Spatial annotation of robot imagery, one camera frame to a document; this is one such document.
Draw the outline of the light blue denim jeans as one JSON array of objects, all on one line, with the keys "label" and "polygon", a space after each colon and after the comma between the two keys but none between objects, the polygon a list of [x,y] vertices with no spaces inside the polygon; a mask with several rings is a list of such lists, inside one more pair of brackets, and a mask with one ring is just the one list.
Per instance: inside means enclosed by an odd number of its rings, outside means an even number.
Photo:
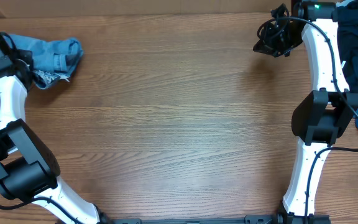
[{"label": "light blue denim jeans", "polygon": [[76,38],[51,42],[17,34],[4,38],[14,50],[14,58],[30,65],[30,78],[42,90],[60,80],[68,81],[84,54]]}]

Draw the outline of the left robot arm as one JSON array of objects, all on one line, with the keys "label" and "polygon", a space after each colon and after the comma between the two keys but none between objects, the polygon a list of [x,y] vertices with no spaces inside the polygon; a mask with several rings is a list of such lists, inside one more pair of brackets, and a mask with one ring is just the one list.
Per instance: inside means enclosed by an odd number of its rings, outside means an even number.
[{"label": "left robot arm", "polygon": [[32,54],[0,32],[0,210],[35,204],[63,223],[103,223],[97,206],[60,176],[51,150],[25,122]]}]

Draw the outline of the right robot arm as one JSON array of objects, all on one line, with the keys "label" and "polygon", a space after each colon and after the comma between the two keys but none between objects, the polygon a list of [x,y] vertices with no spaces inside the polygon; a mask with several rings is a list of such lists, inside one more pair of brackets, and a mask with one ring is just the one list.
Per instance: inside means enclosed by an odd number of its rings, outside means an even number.
[{"label": "right robot arm", "polygon": [[254,52],[287,57],[304,44],[311,77],[311,91],[291,118],[298,138],[296,159],[275,223],[329,223],[328,216],[314,214],[314,199],[325,160],[358,107],[358,95],[351,93],[341,68],[337,6],[296,0],[289,9],[282,4],[272,10],[271,16],[257,31]]}]

